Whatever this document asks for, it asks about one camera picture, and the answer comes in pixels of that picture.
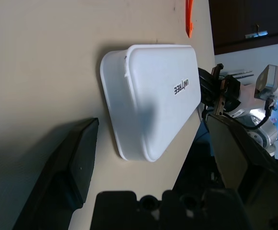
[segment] cabinet door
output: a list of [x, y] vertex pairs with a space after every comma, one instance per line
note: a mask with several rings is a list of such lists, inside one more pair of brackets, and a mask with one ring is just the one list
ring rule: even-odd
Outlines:
[[209, 0], [209, 9], [214, 46], [244, 40], [244, 0]]
[[278, 35], [278, 0], [245, 0], [246, 32], [267, 31], [268, 36]]
[[[209, 0], [215, 55], [278, 44], [278, 0]], [[257, 32], [264, 36], [249, 36]]]

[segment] table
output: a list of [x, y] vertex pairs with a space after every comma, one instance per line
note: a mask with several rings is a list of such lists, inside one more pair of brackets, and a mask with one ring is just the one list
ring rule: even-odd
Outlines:
[[0, 230], [10, 229], [47, 158], [72, 122], [100, 120], [86, 204], [69, 229], [89, 229], [96, 195], [132, 190], [138, 199], [171, 189], [199, 126], [194, 112], [154, 163], [118, 156], [99, 77], [105, 53], [132, 44], [190, 44], [198, 66], [215, 64], [208, 0], [0, 1]]

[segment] white plastic container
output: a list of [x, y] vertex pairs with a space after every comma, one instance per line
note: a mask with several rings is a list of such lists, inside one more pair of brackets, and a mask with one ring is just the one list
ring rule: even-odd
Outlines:
[[103, 57], [101, 79], [125, 160], [157, 160], [200, 103], [194, 49], [134, 45]]

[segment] orange object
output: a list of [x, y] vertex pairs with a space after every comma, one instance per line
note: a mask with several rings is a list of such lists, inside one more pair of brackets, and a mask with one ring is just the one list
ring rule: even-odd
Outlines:
[[188, 37], [191, 37], [193, 24], [191, 22], [193, 0], [186, 0], [186, 33]]

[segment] white robot part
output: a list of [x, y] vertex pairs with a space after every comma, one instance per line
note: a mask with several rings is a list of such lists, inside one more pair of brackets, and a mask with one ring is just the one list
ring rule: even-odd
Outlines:
[[255, 98], [278, 99], [278, 66], [268, 65], [256, 80]]
[[228, 114], [234, 118], [247, 115], [253, 109], [263, 108], [268, 98], [278, 99], [278, 66], [274, 65], [264, 69], [256, 84], [240, 85], [240, 105]]

